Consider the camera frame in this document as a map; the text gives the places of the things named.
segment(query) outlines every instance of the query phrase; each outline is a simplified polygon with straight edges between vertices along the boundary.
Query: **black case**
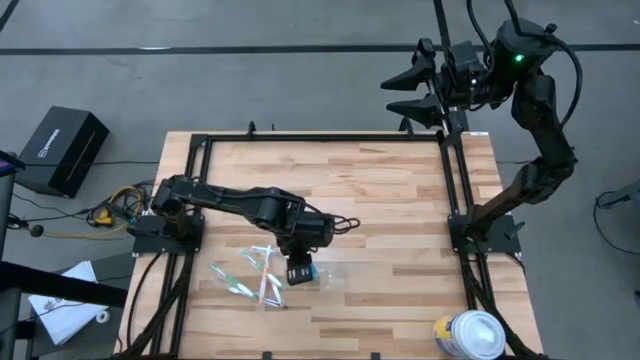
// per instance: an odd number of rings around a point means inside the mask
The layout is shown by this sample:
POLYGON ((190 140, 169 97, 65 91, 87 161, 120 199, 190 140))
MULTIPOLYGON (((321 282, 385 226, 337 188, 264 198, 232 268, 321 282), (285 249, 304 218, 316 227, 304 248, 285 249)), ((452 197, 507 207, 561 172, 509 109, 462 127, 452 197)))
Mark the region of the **black case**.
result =
POLYGON ((18 157, 26 170, 16 182, 39 194, 75 197, 107 134, 91 112, 52 106, 18 157))

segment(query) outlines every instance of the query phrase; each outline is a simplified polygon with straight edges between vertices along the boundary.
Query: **white paper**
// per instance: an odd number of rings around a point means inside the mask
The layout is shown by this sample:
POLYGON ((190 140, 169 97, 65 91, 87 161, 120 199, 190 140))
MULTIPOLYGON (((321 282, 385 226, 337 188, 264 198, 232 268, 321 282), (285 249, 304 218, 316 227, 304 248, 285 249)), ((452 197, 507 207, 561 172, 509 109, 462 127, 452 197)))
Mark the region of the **white paper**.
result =
MULTIPOLYGON (((96 275, 90 261, 83 261, 62 274, 66 277, 97 282, 96 275)), ((56 345, 64 344, 69 338, 75 335, 80 329, 89 323, 102 310, 107 309, 104 305, 82 304, 76 301, 67 301, 48 296, 31 295, 29 301, 36 314, 49 332, 51 340, 56 345)))

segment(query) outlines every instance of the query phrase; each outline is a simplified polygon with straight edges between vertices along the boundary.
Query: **wooden tabletop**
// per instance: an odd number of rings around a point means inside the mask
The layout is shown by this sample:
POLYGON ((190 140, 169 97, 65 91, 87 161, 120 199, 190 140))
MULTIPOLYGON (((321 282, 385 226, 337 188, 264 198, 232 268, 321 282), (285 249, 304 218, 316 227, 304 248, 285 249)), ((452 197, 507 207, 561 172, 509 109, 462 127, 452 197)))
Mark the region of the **wooden tabletop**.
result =
MULTIPOLYGON (((157 183, 183 173, 191 135, 168 133, 157 183)), ((464 134, 463 143, 474 198, 487 201, 502 189, 489 136, 464 134)), ((464 204, 455 160, 452 166, 464 204)), ((436 143, 217 143, 208 176, 219 186, 277 186, 324 212, 358 217, 362 226, 335 236, 330 247, 313 255, 319 279, 285 289, 289 309, 259 312, 251 300, 221 289, 209 264, 216 262, 257 289, 260 274, 239 251, 275 246, 273 235, 242 217, 204 211, 206 235, 195 257, 180 358, 259 358, 263 351, 275 358, 368 358, 371 352, 383 358, 444 357, 432 339, 432 324, 466 310, 466 302, 446 225, 450 210, 436 143)), ((136 261, 125 314, 152 257, 136 261)), ((166 258, 157 261, 142 287, 134 337, 158 306, 166 258)), ((286 283, 284 260, 272 266, 286 283)), ((522 270, 503 255, 489 256, 489 267, 501 313, 525 344, 542 351, 522 270)), ((173 313, 167 319, 163 351, 173 313)), ((126 324, 125 316, 123 340, 126 324)))

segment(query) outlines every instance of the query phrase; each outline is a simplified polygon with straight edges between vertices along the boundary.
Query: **white lid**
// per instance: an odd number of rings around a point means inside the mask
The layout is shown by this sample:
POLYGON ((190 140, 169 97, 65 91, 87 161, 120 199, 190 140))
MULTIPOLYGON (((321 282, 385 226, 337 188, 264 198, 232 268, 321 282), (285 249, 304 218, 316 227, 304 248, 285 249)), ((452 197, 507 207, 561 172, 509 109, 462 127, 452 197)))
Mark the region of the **white lid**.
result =
POLYGON ((504 352, 504 329, 493 315, 471 310, 461 314, 455 322, 453 337, 471 359, 494 360, 504 352))

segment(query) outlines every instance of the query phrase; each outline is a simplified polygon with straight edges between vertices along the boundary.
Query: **concrete floor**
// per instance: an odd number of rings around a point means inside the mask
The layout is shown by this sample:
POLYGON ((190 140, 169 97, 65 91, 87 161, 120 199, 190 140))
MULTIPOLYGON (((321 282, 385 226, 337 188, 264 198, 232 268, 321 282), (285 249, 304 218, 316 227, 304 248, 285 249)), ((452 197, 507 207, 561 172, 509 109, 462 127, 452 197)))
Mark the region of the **concrete floor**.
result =
MULTIPOLYGON (((9 0, 0 0, 4 8, 9 0)), ((514 1, 522 17, 555 22, 568 43, 627 43, 640 38, 640 4, 633 0, 514 1)), ((445 1, 454 41, 479 43, 464 1, 445 1)), ((502 2, 477 1, 489 37, 506 19, 502 2)), ((275 45, 295 43, 439 43, 429 0, 22 0, 0 47, 137 47, 275 45)), ((637 256, 612 250, 596 233, 594 197, 640 178, 640 53, 579 53, 582 101, 566 128, 580 160, 575 174, 547 202, 514 213, 521 232, 527 282, 547 354, 564 359, 633 359, 640 353, 637 256)), ((392 100, 415 94, 385 92, 379 83, 409 65, 410 54, 2 56, 0 147, 20 151, 51 105, 87 109, 111 130, 98 160, 156 160, 169 130, 259 128, 388 130, 398 117, 392 100)), ((567 57, 544 67, 558 85, 559 114, 574 86, 567 57)), ((536 156, 530 136, 509 106, 469 116, 473 130, 489 131, 499 160, 536 156)), ((121 185, 155 176, 154 166, 94 167, 75 200, 34 195, 42 205, 73 211, 93 205, 121 185)), ((509 184, 518 166, 503 165, 509 184)), ((48 216, 15 200, 19 216, 48 216)), ((637 210, 602 212, 612 241, 640 251, 637 210)), ((61 220, 50 230, 87 231, 61 220)), ((130 240, 91 242, 9 234, 5 259, 55 270, 85 259, 129 252, 130 240)), ((85 349, 107 355, 112 342, 85 349)), ((71 358, 52 355, 52 358, 71 358)))

